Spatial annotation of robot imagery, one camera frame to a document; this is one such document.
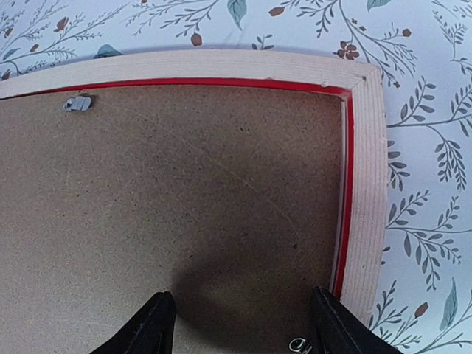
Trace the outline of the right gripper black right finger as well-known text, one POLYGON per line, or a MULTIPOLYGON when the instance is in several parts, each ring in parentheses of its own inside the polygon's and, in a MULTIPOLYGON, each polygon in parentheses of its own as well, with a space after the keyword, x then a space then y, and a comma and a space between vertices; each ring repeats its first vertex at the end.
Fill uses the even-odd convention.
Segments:
POLYGON ((313 289, 310 319, 314 334, 312 353, 399 354, 362 324, 328 290, 313 289))

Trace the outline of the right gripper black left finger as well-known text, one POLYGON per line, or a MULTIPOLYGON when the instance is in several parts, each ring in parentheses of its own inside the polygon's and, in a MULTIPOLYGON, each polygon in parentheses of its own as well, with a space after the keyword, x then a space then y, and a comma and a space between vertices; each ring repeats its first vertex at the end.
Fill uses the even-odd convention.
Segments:
POLYGON ((172 294, 157 292, 91 354, 171 354, 175 322, 176 303, 172 294))

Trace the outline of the red wooden picture frame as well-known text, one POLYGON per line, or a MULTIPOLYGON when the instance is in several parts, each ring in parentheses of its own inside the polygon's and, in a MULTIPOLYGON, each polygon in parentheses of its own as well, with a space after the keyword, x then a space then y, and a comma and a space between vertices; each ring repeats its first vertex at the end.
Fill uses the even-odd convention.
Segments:
POLYGON ((389 180, 378 67, 288 52, 172 50, 86 60, 14 77, 1 83, 1 97, 138 85, 252 86, 324 93, 344 101, 344 201, 333 292, 367 324, 381 268, 389 180))

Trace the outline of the brown cardboard backing board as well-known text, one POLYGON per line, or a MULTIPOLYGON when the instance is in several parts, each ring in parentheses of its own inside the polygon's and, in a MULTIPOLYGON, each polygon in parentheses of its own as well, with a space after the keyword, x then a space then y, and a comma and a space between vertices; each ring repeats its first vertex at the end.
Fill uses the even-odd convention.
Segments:
POLYGON ((88 353, 158 291, 175 353, 285 353, 332 273, 341 100, 141 86, 1 102, 1 351, 88 353))

